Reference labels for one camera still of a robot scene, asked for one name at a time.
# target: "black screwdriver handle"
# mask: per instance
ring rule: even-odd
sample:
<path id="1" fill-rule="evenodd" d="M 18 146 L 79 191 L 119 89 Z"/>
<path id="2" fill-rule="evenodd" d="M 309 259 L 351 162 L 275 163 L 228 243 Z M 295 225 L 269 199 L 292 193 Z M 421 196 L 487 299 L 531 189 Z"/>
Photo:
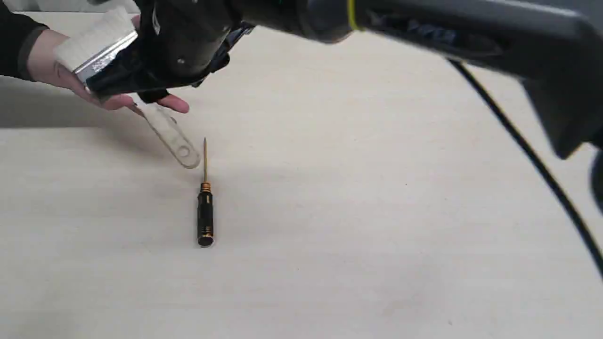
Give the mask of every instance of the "black screwdriver handle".
<path id="1" fill-rule="evenodd" d="M 210 247 L 213 244 L 213 195 L 208 183 L 203 183 L 198 201 L 197 242 L 201 247 Z"/>

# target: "hand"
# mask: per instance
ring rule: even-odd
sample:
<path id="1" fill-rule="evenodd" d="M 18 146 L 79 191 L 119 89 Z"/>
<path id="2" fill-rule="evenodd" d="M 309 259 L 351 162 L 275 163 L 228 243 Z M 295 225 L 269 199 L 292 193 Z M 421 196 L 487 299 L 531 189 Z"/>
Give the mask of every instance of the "hand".
<path id="1" fill-rule="evenodd" d="M 139 16 L 132 19 L 136 28 L 139 27 L 139 20 Z M 107 110 L 117 110 L 134 104 L 132 97 L 126 94 L 115 95 L 101 104 L 90 93 L 86 92 L 79 79 L 57 62 L 54 57 L 54 48 L 67 39 L 68 37 L 53 30 L 42 32 L 32 47 L 27 61 L 27 68 L 33 80 L 67 88 L 78 97 Z M 189 111 L 188 103 L 175 95 L 168 95 L 161 99 L 158 104 L 180 113 L 188 113 Z"/>

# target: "mechanical arm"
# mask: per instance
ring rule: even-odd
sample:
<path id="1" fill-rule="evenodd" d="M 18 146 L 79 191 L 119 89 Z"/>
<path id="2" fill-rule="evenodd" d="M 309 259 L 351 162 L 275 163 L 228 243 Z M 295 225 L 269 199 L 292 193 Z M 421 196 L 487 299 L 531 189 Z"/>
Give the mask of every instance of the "mechanical arm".
<path id="1" fill-rule="evenodd" d="M 96 4 L 106 0 L 89 0 Z M 603 4 L 591 0 L 136 0 L 140 35 L 88 81 L 98 95 L 199 86 L 256 25 L 321 43 L 368 31 L 502 72 L 525 88 L 556 154 L 603 148 Z M 593 167 L 603 211 L 603 156 Z"/>

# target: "yellow band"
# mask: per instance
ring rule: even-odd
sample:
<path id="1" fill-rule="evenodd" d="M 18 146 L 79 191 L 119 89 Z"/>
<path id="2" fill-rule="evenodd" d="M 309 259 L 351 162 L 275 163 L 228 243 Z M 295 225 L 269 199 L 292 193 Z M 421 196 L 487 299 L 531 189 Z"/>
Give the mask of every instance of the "yellow band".
<path id="1" fill-rule="evenodd" d="M 361 30 L 356 22 L 356 0 L 347 0 L 347 20 L 353 30 Z"/>

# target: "black sleeve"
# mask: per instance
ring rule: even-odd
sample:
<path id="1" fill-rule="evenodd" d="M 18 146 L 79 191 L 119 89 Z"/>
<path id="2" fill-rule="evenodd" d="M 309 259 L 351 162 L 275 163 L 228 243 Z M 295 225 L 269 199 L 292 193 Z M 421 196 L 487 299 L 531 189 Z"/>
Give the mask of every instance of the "black sleeve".
<path id="1" fill-rule="evenodd" d="M 27 59 L 34 42 L 47 28 L 26 15 L 12 13 L 0 0 L 0 75 L 31 80 Z"/>

